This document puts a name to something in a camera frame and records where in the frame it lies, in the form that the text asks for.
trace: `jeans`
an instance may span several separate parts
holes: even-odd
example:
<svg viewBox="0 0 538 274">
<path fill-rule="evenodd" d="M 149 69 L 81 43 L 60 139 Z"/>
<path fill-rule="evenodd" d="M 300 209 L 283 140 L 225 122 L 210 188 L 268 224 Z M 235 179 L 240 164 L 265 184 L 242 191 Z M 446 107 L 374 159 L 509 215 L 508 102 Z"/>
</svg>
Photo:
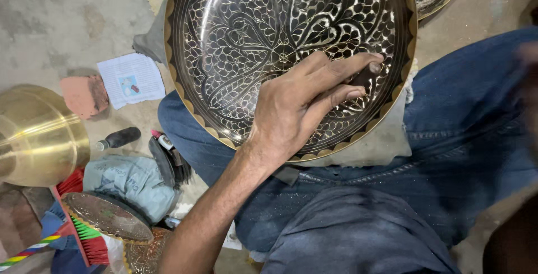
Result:
<svg viewBox="0 0 538 274">
<path fill-rule="evenodd" d="M 538 41 L 538 27 L 471 44 L 422 69 L 403 119 L 413 156 L 388 166 L 304 168 L 293 186 L 269 177 L 235 217 L 241 243 L 269 251 L 304 205 L 340 185 L 403 198 L 447 246 L 459 243 L 482 210 L 538 178 L 518 91 L 526 69 L 516 51 L 529 41 Z M 213 185 L 235 151 L 207 133 L 176 92 L 161 102 L 159 121 L 185 160 Z"/>
</svg>

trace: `plastic bottle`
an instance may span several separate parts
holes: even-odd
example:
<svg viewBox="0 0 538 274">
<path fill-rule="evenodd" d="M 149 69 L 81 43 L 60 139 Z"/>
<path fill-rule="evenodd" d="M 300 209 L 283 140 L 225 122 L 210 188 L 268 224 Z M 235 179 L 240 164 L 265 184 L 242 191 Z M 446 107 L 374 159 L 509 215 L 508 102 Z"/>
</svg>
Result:
<svg viewBox="0 0 538 274">
<path fill-rule="evenodd" d="M 95 147 L 99 151 L 104 151 L 108 148 L 119 148 L 138 140 L 140 135 L 140 129 L 129 127 L 109 134 L 104 140 L 99 140 Z"/>
</svg>

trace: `gold floral plate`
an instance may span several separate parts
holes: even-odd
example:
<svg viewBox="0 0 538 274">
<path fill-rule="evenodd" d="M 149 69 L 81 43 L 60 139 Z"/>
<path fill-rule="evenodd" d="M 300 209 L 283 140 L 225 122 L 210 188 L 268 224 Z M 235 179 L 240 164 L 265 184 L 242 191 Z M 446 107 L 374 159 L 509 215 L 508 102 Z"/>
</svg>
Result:
<svg viewBox="0 0 538 274">
<path fill-rule="evenodd" d="M 334 153 L 364 136 L 400 94 L 411 67 L 415 0 L 168 0 L 165 47 L 177 91 L 195 119 L 234 149 L 247 138 L 262 82 L 316 50 L 331 59 L 385 56 L 361 75 L 368 96 L 331 111 L 290 160 Z"/>
<path fill-rule="evenodd" d="M 127 243 L 123 246 L 123 263 L 129 274 L 158 273 L 159 259 L 166 241 L 173 235 L 167 229 L 153 227 L 153 242 L 149 245 Z"/>
</svg>

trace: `concrete floor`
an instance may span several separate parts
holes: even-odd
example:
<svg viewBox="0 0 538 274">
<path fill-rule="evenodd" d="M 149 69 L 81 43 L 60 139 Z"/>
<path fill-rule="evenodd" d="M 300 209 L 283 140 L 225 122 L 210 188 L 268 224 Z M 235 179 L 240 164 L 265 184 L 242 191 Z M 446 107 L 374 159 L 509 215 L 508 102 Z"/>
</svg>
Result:
<svg viewBox="0 0 538 274">
<path fill-rule="evenodd" d="M 416 57 L 420 67 L 483 38 L 517 29 L 521 11 L 530 0 L 453 0 L 419 29 Z M 59 80 L 71 75 L 97 74 L 96 63 L 133 52 L 132 37 L 153 22 L 146 0 L 1 0 L 0 91 L 29 83 L 61 93 Z M 166 69 L 159 65 L 167 92 L 173 90 Z M 158 100 L 109 109 L 85 122 L 91 144 L 109 133 L 137 126 L 143 138 L 115 153 L 149 155 L 150 129 L 159 128 Z M 96 151 L 92 158 L 101 156 Z M 204 185 L 195 182 L 200 193 Z M 524 190 L 485 211 L 471 236 L 453 250 L 465 274 L 481 273 L 481 250 L 492 229 L 536 192 Z M 184 197 L 194 202 L 195 194 Z M 244 251 L 223 250 L 217 274 L 255 273 Z"/>
</svg>

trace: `green bristles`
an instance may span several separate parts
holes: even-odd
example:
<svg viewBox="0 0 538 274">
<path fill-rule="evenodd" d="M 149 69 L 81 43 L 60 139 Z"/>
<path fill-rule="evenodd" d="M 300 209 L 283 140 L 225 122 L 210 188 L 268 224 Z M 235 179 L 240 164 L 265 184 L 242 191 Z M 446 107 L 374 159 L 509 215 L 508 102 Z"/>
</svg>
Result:
<svg viewBox="0 0 538 274">
<path fill-rule="evenodd" d="M 75 225 L 76 233 L 78 234 L 78 237 L 80 240 L 89 240 L 91 238 L 96 238 L 101 236 L 101 233 L 99 231 L 94 230 L 87 225 L 77 221 L 73 216 L 71 216 L 71 220 L 73 221 L 73 224 Z"/>
</svg>

